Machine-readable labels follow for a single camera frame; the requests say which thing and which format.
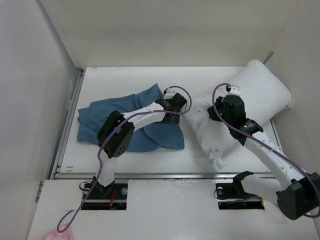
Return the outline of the white pillow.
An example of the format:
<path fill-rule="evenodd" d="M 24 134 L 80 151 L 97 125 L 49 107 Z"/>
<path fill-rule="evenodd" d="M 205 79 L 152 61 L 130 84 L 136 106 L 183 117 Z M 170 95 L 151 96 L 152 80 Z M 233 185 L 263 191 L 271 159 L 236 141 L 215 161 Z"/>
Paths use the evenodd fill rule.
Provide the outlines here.
<path fill-rule="evenodd" d="M 246 116 L 263 126 L 277 113 L 294 105 L 289 89 L 259 60 L 251 60 L 238 74 L 227 80 L 231 85 L 239 86 L 240 97 L 244 102 Z M 222 155 L 238 141 L 234 139 L 227 126 L 210 119 L 208 108 L 213 105 L 212 97 L 226 95 L 226 89 L 220 87 L 192 98 L 191 110 L 183 117 L 194 131 L 202 151 L 213 165 L 222 169 L 225 162 Z"/>

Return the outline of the blue pillowcase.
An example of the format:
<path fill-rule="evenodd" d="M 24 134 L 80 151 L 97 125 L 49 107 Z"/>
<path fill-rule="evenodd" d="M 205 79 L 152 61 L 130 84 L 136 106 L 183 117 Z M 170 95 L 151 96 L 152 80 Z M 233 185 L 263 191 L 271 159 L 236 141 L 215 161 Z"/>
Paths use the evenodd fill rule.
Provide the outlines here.
<path fill-rule="evenodd" d="M 140 93 L 91 102 L 78 110 L 77 141 L 98 144 L 97 134 L 113 111 L 127 113 L 139 110 L 164 97 L 158 84 Z M 147 153 L 159 148 L 183 150 L 185 140 L 179 124 L 156 122 L 133 133 L 128 152 Z"/>

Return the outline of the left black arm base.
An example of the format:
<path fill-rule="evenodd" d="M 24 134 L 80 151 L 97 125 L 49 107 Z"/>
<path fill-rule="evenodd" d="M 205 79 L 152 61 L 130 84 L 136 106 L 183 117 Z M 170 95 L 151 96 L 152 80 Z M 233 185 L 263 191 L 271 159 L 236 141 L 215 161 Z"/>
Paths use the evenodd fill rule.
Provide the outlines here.
<path fill-rule="evenodd" d="M 81 210 L 88 211 L 122 211 L 127 209 L 128 183 L 111 183 L 105 188 L 97 184 L 84 204 Z"/>

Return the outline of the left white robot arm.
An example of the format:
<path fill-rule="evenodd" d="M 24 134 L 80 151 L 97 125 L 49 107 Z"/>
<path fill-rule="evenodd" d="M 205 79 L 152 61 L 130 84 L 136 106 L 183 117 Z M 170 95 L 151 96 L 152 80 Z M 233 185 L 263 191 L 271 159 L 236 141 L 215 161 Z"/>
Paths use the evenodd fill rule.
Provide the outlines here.
<path fill-rule="evenodd" d="M 129 150 L 148 151 L 150 140 L 157 148 L 184 149 L 179 123 L 181 115 L 190 109 L 187 102 L 173 92 L 132 112 L 111 112 L 97 134 L 99 151 L 109 159 L 118 158 Z"/>

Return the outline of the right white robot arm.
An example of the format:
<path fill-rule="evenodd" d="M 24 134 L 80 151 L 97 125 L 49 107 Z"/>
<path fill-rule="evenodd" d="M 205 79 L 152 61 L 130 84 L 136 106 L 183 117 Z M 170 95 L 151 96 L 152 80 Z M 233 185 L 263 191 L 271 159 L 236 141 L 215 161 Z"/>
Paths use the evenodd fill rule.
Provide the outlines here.
<path fill-rule="evenodd" d="M 210 119 L 224 123 L 230 135 L 251 151 L 275 176 L 267 181 L 250 171 L 238 174 L 233 194 L 259 196 L 276 204 L 290 220 L 297 220 L 320 206 L 320 176 L 309 174 L 276 149 L 263 128 L 247 118 L 245 103 L 237 95 L 218 97 L 207 110 Z"/>

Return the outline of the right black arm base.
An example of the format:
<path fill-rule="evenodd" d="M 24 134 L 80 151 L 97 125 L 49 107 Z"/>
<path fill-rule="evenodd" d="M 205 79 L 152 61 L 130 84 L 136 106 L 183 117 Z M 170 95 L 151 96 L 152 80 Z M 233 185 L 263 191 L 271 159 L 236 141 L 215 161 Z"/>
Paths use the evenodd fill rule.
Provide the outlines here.
<path fill-rule="evenodd" d="M 233 182 L 216 182 L 213 196 L 218 200 L 219 210 L 264 210 L 262 198 L 246 193 Z"/>

